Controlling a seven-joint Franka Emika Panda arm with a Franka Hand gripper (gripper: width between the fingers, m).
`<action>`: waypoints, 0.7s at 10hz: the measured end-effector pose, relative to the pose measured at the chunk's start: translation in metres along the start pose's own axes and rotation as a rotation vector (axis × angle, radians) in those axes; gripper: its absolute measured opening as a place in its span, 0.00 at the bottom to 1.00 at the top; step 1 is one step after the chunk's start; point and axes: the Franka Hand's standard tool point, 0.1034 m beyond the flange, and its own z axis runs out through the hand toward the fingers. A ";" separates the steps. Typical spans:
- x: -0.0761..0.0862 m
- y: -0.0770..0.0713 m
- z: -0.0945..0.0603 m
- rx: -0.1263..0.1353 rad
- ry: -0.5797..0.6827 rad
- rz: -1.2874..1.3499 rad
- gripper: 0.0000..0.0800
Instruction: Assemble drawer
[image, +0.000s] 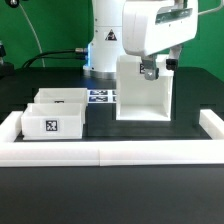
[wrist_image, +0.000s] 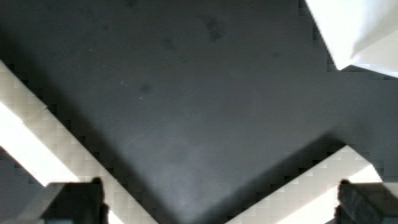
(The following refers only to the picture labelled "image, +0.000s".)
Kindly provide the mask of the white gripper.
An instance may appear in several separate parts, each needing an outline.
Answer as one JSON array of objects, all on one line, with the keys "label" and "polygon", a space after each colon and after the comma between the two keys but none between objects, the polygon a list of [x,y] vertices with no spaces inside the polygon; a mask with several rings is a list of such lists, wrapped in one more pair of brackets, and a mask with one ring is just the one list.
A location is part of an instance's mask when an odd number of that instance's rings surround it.
[{"label": "white gripper", "polygon": [[166,69],[178,68],[182,44],[197,32],[197,0],[126,0],[122,12],[122,43],[128,55],[142,57],[144,77],[154,81],[156,57],[169,49]]}]

